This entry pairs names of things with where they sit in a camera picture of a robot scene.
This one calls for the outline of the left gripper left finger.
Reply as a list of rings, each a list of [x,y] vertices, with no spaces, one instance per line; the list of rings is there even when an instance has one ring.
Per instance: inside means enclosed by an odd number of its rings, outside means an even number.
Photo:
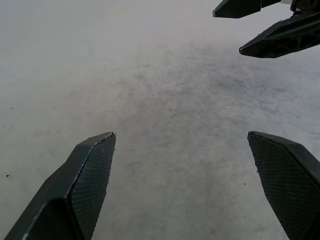
[[[91,240],[107,194],[115,144],[114,132],[77,144],[4,240]]]

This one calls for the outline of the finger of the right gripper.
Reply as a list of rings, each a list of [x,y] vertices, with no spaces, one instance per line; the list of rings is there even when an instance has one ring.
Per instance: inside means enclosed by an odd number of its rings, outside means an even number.
[[[263,8],[283,3],[290,5],[293,0],[222,0],[213,10],[214,18],[243,18],[260,12]]]
[[[320,45],[320,12],[294,14],[239,48],[244,56],[275,59]]]

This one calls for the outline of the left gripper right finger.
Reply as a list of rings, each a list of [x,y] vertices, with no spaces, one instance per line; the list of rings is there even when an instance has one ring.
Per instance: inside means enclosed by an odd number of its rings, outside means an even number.
[[[289,240],[320,240],[320,161],[280,136],[250,131],[247,140],[264,194]]]

